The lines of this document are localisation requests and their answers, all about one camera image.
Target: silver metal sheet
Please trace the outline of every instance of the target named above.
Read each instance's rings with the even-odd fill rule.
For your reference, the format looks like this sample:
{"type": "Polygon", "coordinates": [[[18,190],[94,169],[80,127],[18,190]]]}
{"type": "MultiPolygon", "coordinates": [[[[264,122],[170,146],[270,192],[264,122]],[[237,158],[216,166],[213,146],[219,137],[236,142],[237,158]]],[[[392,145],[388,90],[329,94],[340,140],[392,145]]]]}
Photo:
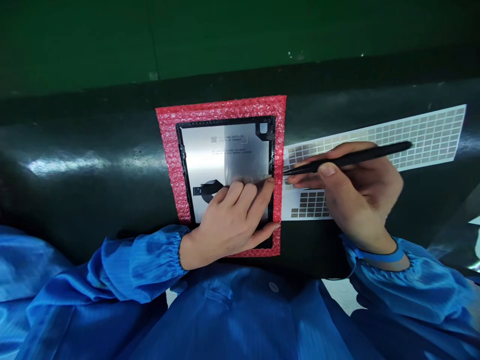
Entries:
{"type": "Polygon", "coordinates": [[[185,127],[180,131],[196,223],[202,221],[208,203],[193,196],[195,187],[212,180],[224,186],[234,181],[258,186],[269,174],[269,141],[260,140],[254,123],[185,127]]]}

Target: hand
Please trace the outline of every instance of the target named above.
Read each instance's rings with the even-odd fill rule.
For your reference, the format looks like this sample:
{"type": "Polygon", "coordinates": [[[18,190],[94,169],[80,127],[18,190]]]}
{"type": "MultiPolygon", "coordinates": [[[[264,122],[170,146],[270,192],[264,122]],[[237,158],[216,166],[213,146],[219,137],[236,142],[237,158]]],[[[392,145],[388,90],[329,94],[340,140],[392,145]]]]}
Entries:
{"type": "MultiPolygon", "coordinates": [[[[346,142],[297,166],[375,146],[373,142],[346,142]]],[[[325,189],[332,218],[360,249],[376,254],[391,254],[397,249],[385,221],[402,191],[403,180],[386,156],[341,170],[327,162],[315,174],[293,175],[288,181],[296,188],[325,189]]]]}
{"type": "Polygon", "coordinates": [[[215,260],[255,248],[267,240],[279,223],[270,222],[256,230],[275,187],[269,177],[257,195],[257,187],[238,181],[223,187],[208,204],[201,224],[186,234],[180,243],[180,264],[193,270],[215,260]]]}

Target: blue wrist strap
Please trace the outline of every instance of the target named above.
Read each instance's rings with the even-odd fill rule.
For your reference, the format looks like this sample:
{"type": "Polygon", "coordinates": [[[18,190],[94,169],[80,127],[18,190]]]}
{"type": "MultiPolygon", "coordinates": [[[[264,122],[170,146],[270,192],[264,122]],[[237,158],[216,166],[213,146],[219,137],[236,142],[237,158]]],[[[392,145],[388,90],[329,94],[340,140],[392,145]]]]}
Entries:
{"type": "Polygon", "coordinates": [[[381,263],[396,263],[405,255],[404,250],[400,247],[398,241],[394,237],[392,237],[392,239],[396,243],[396,250],[395,252],[387,255],[375,254],[360,250],[344,233],[340,234],[340,239],[343,242],[343,246],[348,249],[348,252],[354,253],[357,259],[372,260],[381,263]]]}

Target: black table surface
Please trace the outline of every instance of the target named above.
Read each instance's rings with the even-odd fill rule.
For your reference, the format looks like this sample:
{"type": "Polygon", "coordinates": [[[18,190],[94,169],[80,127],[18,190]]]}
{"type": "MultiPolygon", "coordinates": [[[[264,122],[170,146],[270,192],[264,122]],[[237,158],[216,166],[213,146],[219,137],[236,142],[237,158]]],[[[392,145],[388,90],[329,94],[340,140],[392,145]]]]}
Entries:
{"type": "MultiPolygon", "coordinates": [[[[455,160],[402,172],[404,190],[387,219],[391,234],[428,246],[480,182],[478,52],[450,54],[443,48],[2,101],[3,220],[75,264],[105,236],[177,223],[155,107],[287,95],[289,145],[467,104],[455,160]]],[[[280,256],[231,261],[344,277],[338,234],[332,220],[283,221],[280,256]]]]}

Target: red bubble wrap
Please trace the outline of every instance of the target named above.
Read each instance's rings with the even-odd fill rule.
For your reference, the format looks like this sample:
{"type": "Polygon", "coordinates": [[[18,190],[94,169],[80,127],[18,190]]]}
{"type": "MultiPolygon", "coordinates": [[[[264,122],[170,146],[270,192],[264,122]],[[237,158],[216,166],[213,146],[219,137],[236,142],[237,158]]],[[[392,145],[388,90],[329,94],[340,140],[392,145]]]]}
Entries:
{"type": "MultiPolygon", "coordinates": [[[[171,188],[173,190],[173,197],[178,212],[178,219],[181,224],[188,225],[191,223],[192,219],[190,216],[189,202],[187,200],[187,187],[185,184],[184,170],[180,160],[176,124],[259,116],[275,117],[275,188],[273,190],[273,221],[277,223],[281,222],[286,104],[287,97],[279,95],[195,105],[159,107],[156,109],[156,116],[158,118],[158,124],[160,125],[171,188]]],[[[280,232],[280,228],[273,232],[272,248],[252,249],[233,256],[251,258],[280,255],[280,232]]]]}

